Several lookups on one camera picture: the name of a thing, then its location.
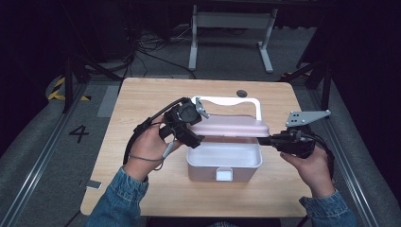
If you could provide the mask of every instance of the number 4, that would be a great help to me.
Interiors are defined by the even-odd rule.
[[[82,139],[82,135],[88,135],[89,134],[89,132],[85,132],[85,129],[86,129],[86,126],[81,125],[77,129],[75,129],[73,131],[70,131],[70,133],[69,133],[70,135],[79,135],[77,144],[80,143],[80,140]]]

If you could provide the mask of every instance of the container lid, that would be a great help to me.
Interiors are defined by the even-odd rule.
[[[238,136],[238,137],[266,137],[269,136],[269,127],[261,120],[251,115],[219,115],[210,114],[209,118],[202,118],[190,130],[197,135]]]

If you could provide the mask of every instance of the person's right hand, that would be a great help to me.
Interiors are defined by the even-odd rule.
[[[158,123],[162,121],[163,117],[161,115],[154,119],[152,123],[156,125],[152,125],[144,131],[131,147],[130,155],[135,155],[142,159],[130,158],[124,166],[124,170],[137,181],[142,182],[150,171],[163,162],[162,156],[168,144],[159,136],[160,124]],[[178,140],[173,143],[171,152],[181,145]]]
[[[298,170],[302,180],[309,186],[312,197],[327,197],[336,192],[330,178],[327,154],[322,148],[315,147],[312,154],[306,159],[284,152],[280,156]]]

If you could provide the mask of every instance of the denim jacket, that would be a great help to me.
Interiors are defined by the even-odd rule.
[[[106,192],[98,201],[85,226],[130,226],[139,219],[139,202],[148,191],[148,178],[143,183],[131,178],[121,167]],[[340,192],[325,198],[300,199],[314,226],[356,226],[354,213],[347,207]],[[213,226],[232,226],[217,223]]]

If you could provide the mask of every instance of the container handle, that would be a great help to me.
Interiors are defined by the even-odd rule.
[[[262,120],[260,102],[254,97],[193,96],[191,101],[194,104],[197,103],[197,97],[199,98],[199,101],[207,100],[220,106],[234,106],[243,102],[251,102],[256,107],[256,120]]]
[[[219,167],[216,169],[216,181],[218,182],[232,182],[233,169],[230,167]]]

